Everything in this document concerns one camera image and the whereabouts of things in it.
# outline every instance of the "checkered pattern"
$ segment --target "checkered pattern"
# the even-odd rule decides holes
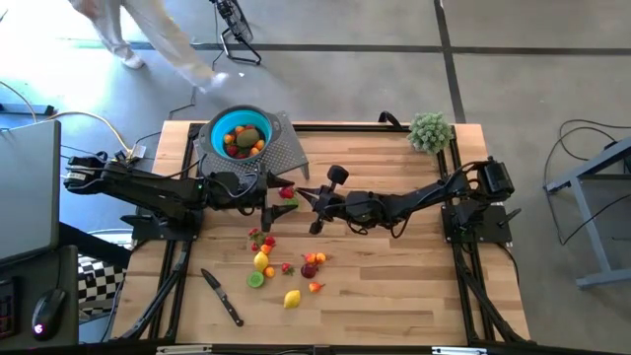
[[[109,265],[106,262],[92,259],[91,257],[79,257],[79,308],[81,304],[89,301],[103,301],[114,298],[116,288],[125,278],[126,270]],[[109,311],[106,309],[81,309],[87,315],[97,315]]]

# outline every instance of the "green plant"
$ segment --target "green plant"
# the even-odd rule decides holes
[[[454,138],[452,128],[443,119],[442,112],[416,113],[410,124],[407,140],[416,151],[436,154]]]

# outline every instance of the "wooden tabletop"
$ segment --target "wooden tabletop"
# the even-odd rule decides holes
[[[190,121],[166,121],[154,172],[171,174],[181,169]],[[487,157],[482,129],[477,124],[456,126],[463,163]],[[296,186],[328,183],[326,172],[341,165],[350,172],[337,188],[404,193],[435,182],[436,159],[414,152],[402,133],[300,132],[310,161],[311,179],[300,171],[283,175]],[[270,192],[274,200],[275,191]],[[199,239],[193,244],[181,308],[177,342],[261,344],[464,344],[460,300],[452,249],[443,242],[439,206],[412,215],[397,240],[377,228],[368,236],[353,234],[343,222],[327,223],[318,236],[309,234],[315,219],[304,201],[298,211],[272,226],[277,247],[270,255],[276,268],[273,279],[260,289],[249,288],[246,277],[254,270],[254,253],[247,231],[258,227],[255,214],[207,211]],[[156,293],[164,242],[150,242],[134,252],[127,270],[113,335],[127,330]],[[302,265],[301,254],[324,252],[330,260],[315,279],[282,275],[280,264]],[[480,256],[490,299],[513,329],[528,338],[526,318],[511,261],[494,245],[480,245]],[[201,277],[211,271],[222,283],[245,326],[236,327],[217,295]],[[310,281],[326,284],[311,294]],[[283,309],[290,290],[300,290],[297,309]],[[478,334],[482,336],[479,308],[472,299]],[[167,298],[163,329],[171,310]]]

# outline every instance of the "yellow fruit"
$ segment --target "yellow fruit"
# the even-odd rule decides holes
[[[324,263],[326,261],[326,255],[323,252],[319,252],[315,255],[316,263]]]
[[[276,274],[276,271],[274,271],[274,268],[271,266],[267,266],[265,267],[265,269],[263,270],[263,274],[269,278],[274,277],[274,275]]]
[[[267,265],[269,265],[269,258],[264,252],[259,251],[254,257],[254,267],[256,270],[263,272]]]
[[[285,295],[285,302],[283,303],[283,307],[286,309],[296,308],[300,305],[300,291],[294,290],[289,291]]]

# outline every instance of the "lime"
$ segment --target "lime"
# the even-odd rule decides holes
[[[265,282],[265,276],[260,271],[254,271],[247,277],[247,286],[259,288]]]

